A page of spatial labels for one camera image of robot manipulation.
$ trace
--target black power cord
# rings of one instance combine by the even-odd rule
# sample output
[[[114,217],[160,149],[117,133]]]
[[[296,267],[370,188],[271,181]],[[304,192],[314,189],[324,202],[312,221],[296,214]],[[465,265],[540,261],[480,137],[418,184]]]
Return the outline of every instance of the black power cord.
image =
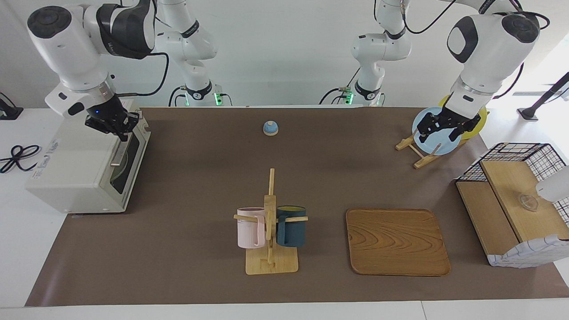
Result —
[[[563,96],[563,95],[567,92],[567,90],[569,90],[569,87],[567,87],[567,89],[565,89],[562,93],[560,93],[559,96],[557,96],[557,97],[555,97],[555,98],[549,100],[548,102],[544,102],[543,104],[548,104],[548,103],[550,103],[550,102],[553,102],[553,101],[559,99],[561,96]]]
[[[174,106],[178,106],[178,98],[185,98],[185,95],[177,95],[176,98],[174,99]]]
[[[322,103],[324,102],[324,99],[326,99],[326,97],[329,96],[330,93],[336,92],[336,91],[340,91],[340,88],[336,88],[336,89],[332,89],[332,90],[328,91],[328,92],[322,97],[322,99],[320,100],[320,102],[319,102],[318,104],[322,104]]]
[[[352,84],[352,81],[356,78],[356,76],[357,76],[358,72],[360,71],[360,69],[361,69],[361,67],[359,67],[359,68],[356,70],[356,73],[354,73],[354,76],[350,79],[350,82],[348,82],[348,85],[347,85],[346,87],[348,87],[348,88],[350,87],[350,85]]]
[[[500,99],[501,97],[505,96],[508,94],[508,92],[510,92],[510,90],[512,90],[514,88],[514,86],[516,85],[516,83],[518,83],[519,77],[522,75],[522,71],[523,71],[523,62],[522,64],[519,65],[519,71],[518,71],[518,75],[516,76],[516,79],[514,80],[514,82],[512,82],[512,84],[510,85],[510,87],[508,88],[508,90],[504,91],[504,93],[494,96],[492,98],[493,99]]]
[[[545,26],[539,27],[540,30],[547,28],[551,24],[551,20],[549,20],[548,17],[544,16],[541,13],[532,12],[532,11],[518,11],[518,12],[516,12],[516,14],[529,14],[529,15],[533,15],[534,17],[542,18],[543,20],[545,20]]]
[[[231,100],[231,96],[228,95],[227,93],[220,93],[219,94],[220,97],[227,97],[229,98],[229,103],[231,104],[231,106],[233,106],[233,100]]]
[[[335,97],[335,98],[332,100],[332,103],[331,103],[331,104],[334,104],[334,102],[336,102],[336,104],[339,104],[340,101],[342,101],[342,99],[345,99],[345,98],[346,98],[346,96],[343,96],[343,95],[342,95],[342,96],[337,96],[337,97]]]
[[[170,65],[170,56],[168,56],[168,54],[165,52],[155,52],[153,54],[149,54],[149,56],[165,56],[166,57],[166,67],[164,68],[164,75],[162,76],[162,82],[160,82],[160,85],[158,86],[158,88],[156,90],[150,92],[150,93],[136,93],[136,92],[118,93],[117,97],[148,97],[148,96],[155,95],[158,91],[160,91],[160,89],[162,89],[162,86],[164,85],[164,82],[166,81],[166,76],[168,75],[168,66]]]
[[[174,95],[176,94],[176,92],[178,92],[178,90],[183,90],[182,87],[176,87],[172,93],[170,94],[170,99],[168,100],[168,106],[172,106],[172,99],[174,99]]]
[[[406,17],[405,17],[405,13],[402,14],[402,15],[403,15],[403,24],[405,24],[405,28],[406,28],[410,33],[412,33],[412,34],[421,34],[421,33],[425,32],[425,31],[427,31],[430,27],[432,27],[432,26],[440,19],[440,17],[443,16],[444,13],[447,12],[447,10],[450,9],[450,7],[455,4],[455,2],[456,2],[456,0],[452,0],[451,3],[449,3],[448,6],[443,10],[443,12],[441,12],[441,13],[439,14],[439,16],[435,18],[435,20],[433,20],[426,28],[424,28],[424,29],[421,30],[421,31],[413,31],[413,30],[409,29],[409,26],[407,25],[407,19],[406,19]]]
[[[166,23],[166,22],[164,22],[164,21],[160,20],[160,18],[158,18],[158,17],[154,17],[154,19],[158,20],[158,22],[160,22],[161,24],[163,24],[163,25],[167,26],[168,28],[171,28],[171,26],[170,26],[168,23]]]
[[[22,165],[20,165],[20,160],[24,160],[27,158],[31,158],[33,156],[35,156],[39,150],[41,149],[40,146],[38,145],[31,145],[28,147],[23,147],[21,145],[15,145],[12,147],[12,150],[10,150],[10,154],[12,155],[10,158],[4,158],[4,159],[0,159],[0,162],[4,162],[7,161],[7,163],[5,163],[2,168],[0,168],[0,173],[7,173],[8,171],[10,171],[14,165],[16,165],[18,168],[20,168],[20,170],[27,172],[32,170],[36,165],[34,164],[33,166],[29,167],[29,168],[24,168],[22,167]]]
[[[519,8],[520,10],[523,10],[522,4],[521,4],[518,0],[514,0],[514,2],[516,3],[516,5],[518,6],[518,8]]]

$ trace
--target white wall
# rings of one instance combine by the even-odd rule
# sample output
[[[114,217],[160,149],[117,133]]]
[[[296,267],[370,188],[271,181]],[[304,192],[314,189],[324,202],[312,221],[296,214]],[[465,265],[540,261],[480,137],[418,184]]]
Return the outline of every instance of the white wall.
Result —
[[[35,51],[25,31],[31,12],[73,0],[0,0],[0,91],[18,105],[43,107],[57,76]],[[84,0],[84,3],[118,1]],[[525,77],[569,31],[566,0],[521,0],[524,9],[551,18],[526,61]],[[211,78],[238,105],[314,104],[333,87],[345,85],[358,67],[350,54],[357,35],[382,32],[373,20],[373,1],[358,0],[192,0],[201,23],[216,38],[218,56],[206,61]],[[415,0],[408,22],[426,26],[447,5]],[[447,35],[470,7],[454,5],[429,31],[411,35],[413,51],[404,61],[386,62],[386,105],[433,105],[448,92],[462,66],[448,53]],[[159,31],[164,28],[156,24]],[[164,58],[142,61],[104,56],[119,92],[152,91],[160,82]],[[141,105],[166,105],[172,88],[182,84],[172,65],[166,85]]]

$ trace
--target blue plate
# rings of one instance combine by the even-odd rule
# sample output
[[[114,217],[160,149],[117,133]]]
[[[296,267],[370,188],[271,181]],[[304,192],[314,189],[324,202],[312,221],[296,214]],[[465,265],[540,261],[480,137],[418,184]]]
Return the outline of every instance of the blue plate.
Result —
[[[419,112],[419,114],[417,114],[417,116],[415,117],[415,121],[413,121],[413,127],[411,128],[411,133],[415,132],[415,129],[417,129],[417,125],[421,120],[423,120],[425,114],[430,112],[434,115],[437,115],[441,112],[441,110],[443,110],[443,108],[434,106],[432,108],[427,108]],[[419,132],[415,133],[413,139],[415,139],[417,147],[419,147],[421,150],[429,154],[433,152],[436,146],[438,146],[438,144],[440,143],[441,146],[439,150],[435,152],[435,155],[443,155],[453,151],[456,147],[458,147],[460,143],[460,136],[454,141],[451,141],[448,138],[448,135],[451,134],[453,130],[454,129],[443,129],[441,131],[432,133],[429,135],[429,137],[425,140],[424,143],[419,141],[419,136],[420,136]]]

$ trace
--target dark blue mug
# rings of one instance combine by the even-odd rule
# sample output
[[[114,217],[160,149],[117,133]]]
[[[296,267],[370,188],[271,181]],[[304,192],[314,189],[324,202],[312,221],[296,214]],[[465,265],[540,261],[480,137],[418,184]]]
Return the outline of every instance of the dark blue mug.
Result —
[[[283,247],[302,247],[306,236],[306,221],[286,222],[286,218],[304,217],[306,208],[299,206],[277,207],[277,243]]]

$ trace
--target wire basket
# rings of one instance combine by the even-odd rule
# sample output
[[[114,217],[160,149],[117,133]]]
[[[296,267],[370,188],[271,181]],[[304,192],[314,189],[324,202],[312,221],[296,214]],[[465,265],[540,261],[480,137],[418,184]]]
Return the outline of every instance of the wire basket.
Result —
[[[538,181],[544,180],[566,166],[549,143],[499,143],[478,158],[456,181],[487,182],[488,178],[480,165],[482,161],[524,161]],[[569,225],[569,197],[553,205],[563,221]]]

